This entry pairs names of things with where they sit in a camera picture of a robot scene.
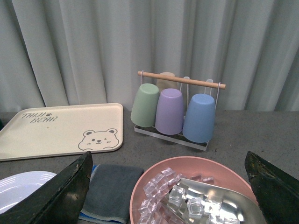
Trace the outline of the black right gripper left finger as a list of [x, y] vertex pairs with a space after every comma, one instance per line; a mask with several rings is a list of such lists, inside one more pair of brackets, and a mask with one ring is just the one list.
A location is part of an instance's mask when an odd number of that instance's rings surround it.
[[93, 158], [87, 151], [27, 198], [2, 213], [2, 224], [75, 224], [89, 190]]

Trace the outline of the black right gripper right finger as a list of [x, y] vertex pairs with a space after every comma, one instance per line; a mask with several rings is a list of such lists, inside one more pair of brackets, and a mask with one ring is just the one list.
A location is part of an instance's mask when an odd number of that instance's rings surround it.
[[299, 181], [254, 152], [244, 166], [258, 206], [268, 224], [299, 222]]

